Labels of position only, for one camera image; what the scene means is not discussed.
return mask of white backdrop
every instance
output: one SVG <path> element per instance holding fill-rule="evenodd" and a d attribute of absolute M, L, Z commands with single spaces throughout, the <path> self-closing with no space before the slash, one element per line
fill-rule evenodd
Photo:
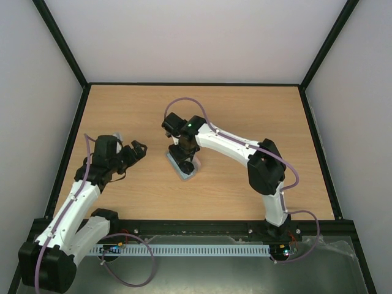
<path fill-rule="evenodd" d="M 81 87 L 32 1 L 0 9 L 0 293 L 43 217 Z"/>
<path fill-rule="evenodd" d="M 88 81 L 300 83 L 345 0 L 47 0 Z"/>
<path fill-rule="evenodd" d="M 392 293 L 391 16 L 390 0 L 360 1 L 307 91 L 377 293 Z"/>

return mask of wooden tabletop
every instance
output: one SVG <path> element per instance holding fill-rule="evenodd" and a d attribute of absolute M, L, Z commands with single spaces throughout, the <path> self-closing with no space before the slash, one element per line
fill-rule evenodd
<path fill-rule="evenodd" d="M 217 127 L 248 139 L 274 141 L 300 174 L 300 184 L 285 193 L 289 211 L 307 209 L 319 219 L 333 219 L 296 87 L 92 86 L 56 211 L 86 156 L 83 134 L 96 138 L 120 132 L 125 145 L 132 140 L 146 144 L 147 155 L 128 169 L 124 180 L 106 186 L 86 217 L 96 208 L 106 208 L 117 211 L 121 219 L 264 219 L 262 198 L 237 161 L 204 148 L 197 153 L 201 170 L 189 181 L 181 181 L 169 164 L 165 153 L 172 140 L 160 125 L 167 104 L 184 96 L 199 100 Z M 202 115 L 196 104 L 187 101 L 174 104 L 170 111 L 184 119 Z M 285 185 L 293 182 L 287 170 Z M 306 214 L 293 218 L 312 219 Z"/>

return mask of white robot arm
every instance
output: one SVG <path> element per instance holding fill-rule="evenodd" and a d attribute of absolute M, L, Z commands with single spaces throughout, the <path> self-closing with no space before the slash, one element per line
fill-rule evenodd
<path fill-rule="evenodd" d="M 133 141 L 132 146 L 123 146 L 119 135 L 102 135 L 96 139 L 89 170 L 85 158 L 76 172 L 70 194 L 55 218 L 34 243 L 25 242 L 19 250 L 24 285 L 35 285 L 36 265 L 39 264 L 39 287 L 66 292 L 89 250 L 108 233 L 118 231 L 118 213 L 107 209 L 95 210 L 87 223 L 78 229 L 113 174 L 125 174 L 127 168 L 146 156 L 147 146 L 137 141 Z"/>
<path fill-rule="evenodd" d="M 259 146 L 280 157 L 275 144 L 268 139 L 260 143 L 241 138 L 211 123 L 210 125 L 199 116 L 193 116 L 186 121 L 174 113 L 170 113 L 162 123 L 167 136 L 174 141 L 174 144 L 168 148 L 168 156 L 170 161 L 178 166 L 177 171 L 180 176 L 183 173 L 187 175 L 186 178 L 189 178 L 195 173 L 194 155 L 201 147 L 213 149 L 237 160 L 247 167 L 249 184 L 262 194 L 266 221 L 280 227 L 288 216 L 284 193 L 281 192 L 285 165 L 249 147 Z"/>

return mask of black metal frame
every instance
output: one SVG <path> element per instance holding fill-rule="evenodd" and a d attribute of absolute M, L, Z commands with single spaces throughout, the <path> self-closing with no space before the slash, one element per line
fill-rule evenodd
<path fill-rule="evenodd" d="M 64 154 L 61 159 L 59 170 L 53 185 L 53 190 L 50 195 L 47 209 L 43 219 L 35 219 L 32 225 L 28 241 L 32 241 L 36 234 L 41 233 L 47 227 L 49 221 L 53 218 L 53 213 L 59 197 L 59 192 L 64 181 L 65 173 L 68 167 L 70 156 L 74 147 L 75 139 L 80 126 L 81 118 L 86 106 L 89 91 L 92 85 L 155 85 L 155 86 L 294 86 L 297 87 L 303 103 L 304 112 L 309 125 L 309 130 L 312 135 L 315 150 L 317 153 L 318 161 L 322 170 L 325 186 L 330 198 L 331 207 L 335 216 L 335 220 L 320 220 L 320 228 L 323 235 L 326 236 L 349 236 L 352 239 L 356 256 L 359 259 L 362 274 L 366 283 L 369 293 L 376 293 L 372 281 L 369 268 L 364 257 L 362 247 L 356 233 L 356 229 L 352 220 L 344 220 L 339 202 L 336 197 L 336 192 L 331 180 L 331 176 L 326 164 L 325 155 L 323 152 L 322 144 L 320 142 L 319 134 L 317 132 L 312 112 L 306 97 L 306 88 L 309 86 L 311 80 L 327 56 L 334 41 L 337 39 L 339 33 L 349 19 L 354 8 L 359 0 L 348 0 L 342 9 L 339 17 L 337 18 L 334 26 L 324 41 L 320 51 L 318 52 L 314 62 L 309 68 L 304 80 L 300 85 L 298 84 L 247 84 L 247 83 L 88 83 L 83 73 L 81 72 L 71 50 L 69 49 L 64 37 L 59 30 L 55 19 L 50 13 L 44 0 L 32 0 L 36 5 L 37 10 L 41 14 L 43 20 L 48 26 L 53 38 L 57 42 L 60 50 L 66 58 L 69 66 L 74 72 L 76 78 L 83 88 L 83 93 L 80 98 L 80 103 L 77 108 L 77 113 L 72 124 L 72 128 L 66 143 Z M 302 220 L 292 221 L 298 227 L 301 227 L 302 235 L 315 235 L 316 226 L 314 221 Z M 257 221 L 176 221 L 176 220 L 121 220 L 121 227 L 124 228 L 137 228 L 139 235 L 166 235 L 167 233 L 176 233 L 177 235 L 186 235 L 183 232 L 199 232 L 199 234 L 229 234 L 231 236 L 241 236 L 244 239 L 252 241 L 252 236 L 249 235 L 249 227 L 255 225 Z M 20 283 L 20 267 L 18 266 L 13 277 L 9 294 L 17 292 Z"/>

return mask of black bracket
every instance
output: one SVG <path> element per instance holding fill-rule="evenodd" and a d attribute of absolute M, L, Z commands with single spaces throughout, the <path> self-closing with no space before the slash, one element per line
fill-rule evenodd
<path fill-rule="evenodd" d="M 269 139 L 264 139 L 263 143 L 258 144 L 259 147 L 272 152 L 281 157 L 275 143 Z M 249 184 L 258 193 L 263 195 L 274 195 L 276 187 L 284 180 L 284 171 L 286 166 L 261 151 L 256 151 L 249 156 L 247 162 L 247 174 Z"/>

